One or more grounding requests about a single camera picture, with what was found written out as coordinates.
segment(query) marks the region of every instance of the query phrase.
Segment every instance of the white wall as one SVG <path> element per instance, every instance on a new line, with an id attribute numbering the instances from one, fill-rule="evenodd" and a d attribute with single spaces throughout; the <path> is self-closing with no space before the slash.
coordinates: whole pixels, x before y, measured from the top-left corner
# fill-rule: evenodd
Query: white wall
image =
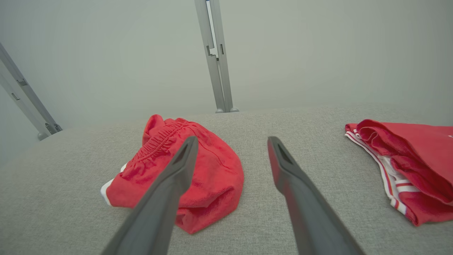
<path id="1" fill-rule="evenodd" d="M 63 129 L 216 110 L 193 0 L 2 0 L 0 42 Z"/>
<path id="2" fill-rule="evenodd" d="M 38 142 L 37 135 L 38 131 L 0 84 L 0 167 Z"/>
<path id="3" fill-rule="evenodd" d="M 241 111 L 398 103 L 453 125 L 453 1 L 221 0 Z"/>
<path id="4" fill-rule="evenodd" d="M 241 111 L 398 103 L 453 125 L 453 1 L 220 2 Z M 2 0 L 0 41 L 63 128 L 215 111 L 193 0 Z"/>

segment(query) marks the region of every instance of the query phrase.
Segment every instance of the gray upholstered surface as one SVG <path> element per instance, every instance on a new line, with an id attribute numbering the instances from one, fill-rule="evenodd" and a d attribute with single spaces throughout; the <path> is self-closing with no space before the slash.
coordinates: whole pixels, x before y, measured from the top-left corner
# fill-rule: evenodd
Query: gray upholstered surface
<path id="1" fill-rule="evenodd" d="M 369 255 L 453 254 L 453 222 L 413 227 L 389 205 L 379 168 L 343 136 L 373 118 L 422 122 L 386 107 L 301 108 L 187 117 L 224 139 L 245 175 L 235 212 L 189 235 L 175 227 L 169 254 L 296 254 L 282 195 L 272 182 L 267 136 L 278 136 Z M 0 253 L 99 254 L 130 212 L 107 206 L 100 187 L 140 147 L 146 120 L 68 129 L 0 170 Z"/>

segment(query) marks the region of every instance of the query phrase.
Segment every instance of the folded red shorts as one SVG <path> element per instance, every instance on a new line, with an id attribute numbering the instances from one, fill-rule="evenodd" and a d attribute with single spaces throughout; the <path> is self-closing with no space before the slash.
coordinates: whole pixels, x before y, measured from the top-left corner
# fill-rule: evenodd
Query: folded red shorts
<path id="1" fill-rule="evenodd" d="M 451 132 L 452 127 L 373 120 L 346 125 L 346 136 L 379 164 L 391 205 L 416 226 L 453 220 L 451 182 L 443 177 L 451 173 L 445 157 L 453 148 Z"/>
<path id="2" fill-rule="evenodd" d="M 423 193 L 453 206 L 453 127 L 366 119 L 357 132 Z"/>
<path id="3" fill-rule="evenodd" d="M 112 206 L 133 208 L 189 136 L 198 138 L 192 184 L 180 200 L 175 224 L 193 234 L 234 211 L 244 183 L 241 161 L 218 136 L 182 118 L 153 115 L 146 124 L 142 148 L 101 189 Z"/>

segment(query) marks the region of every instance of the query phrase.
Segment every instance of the red-and-white striped trim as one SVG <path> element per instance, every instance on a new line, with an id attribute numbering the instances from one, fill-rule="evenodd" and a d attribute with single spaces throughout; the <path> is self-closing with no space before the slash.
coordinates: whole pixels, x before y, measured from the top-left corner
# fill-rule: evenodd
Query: red-and-white striped trim
<path id="1" fill-rule="evenodd" d="M 399 212 L 406 215 L 407 206 L 403 202 L 401 202 L 398 194 L 400 192 L 419 192 L 420 190 L 417 187 L 413 186 L 409 180 L 403 179 L 402 175 L 397 174 L 391 164 L 388 163 L 390 162 L 390 159 L 385 158 L 388 156 L 381 156 L 376 153 L 361 140 L 360 135 L 357 133 L 356 129 L 354 129 L 354 132 L 355 133 L 347 131 L 345 136 L 351 139 L 351 141 L 353 141 L 355 144 L 361 146 L 377 162 L 381 170 L 381 177 L 382 181 L 384 182 L 384 190 L 387 196 L 390 198 L 390 204 Z M 396 177 L 390 175 L 388 173 L 388 170 L 392 173 L 395 173 Z"/>

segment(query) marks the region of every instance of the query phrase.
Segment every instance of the textured fabric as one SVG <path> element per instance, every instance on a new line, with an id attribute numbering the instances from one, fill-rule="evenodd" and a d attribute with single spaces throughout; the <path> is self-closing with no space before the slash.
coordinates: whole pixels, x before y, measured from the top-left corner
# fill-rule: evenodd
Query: textured fabric
<path id="1" fill-rule="evenodd" d="M 244 173 L 236 153 L 198 123 L 153 115 L 145 126 L 142 147 L 126 167 L 104 185 L 112 206 L 133 208 L 189 136 L 198 138 L 192 184 L 179 199 L 176 225 L 193 234 L 234 211 Z"/>
<path id="2" fill-rule="evenodd" d="M 273 184 L 271 135 L 367 255 L 453 254 L 453 222 L 414 227 L 388 204 L 373 158 L 344 137 L 345 123 L 365 118 L 424 123 L 382 105 L 186 116 L 236 152 L 244 188 L 237 209 L 208 228 L 189 235 L 175 226 L 168 254 L 297 254 L 286 202 Z M 146 121 L 63 130 L 0 169 L 0 254 L 101 253 L 130 209 L 108 206 L 99 187 L 140 149 Z"/>
<path id="3" fill-rule="evenodd" d="M 361 146 L 378 163 L 384 182 L 384 190 L 390 198 L 391 206 L 405 215 L 415 226 L 428 221 L 442 222 L 453 220 L 452 206 L 446 205 L 421 192 L 405 175 L 395 170 L 390 156 L 380 155 L 365 143 L 356 127 L 357 125 L 354 123 L 347 124 L 346 137 Z"/>

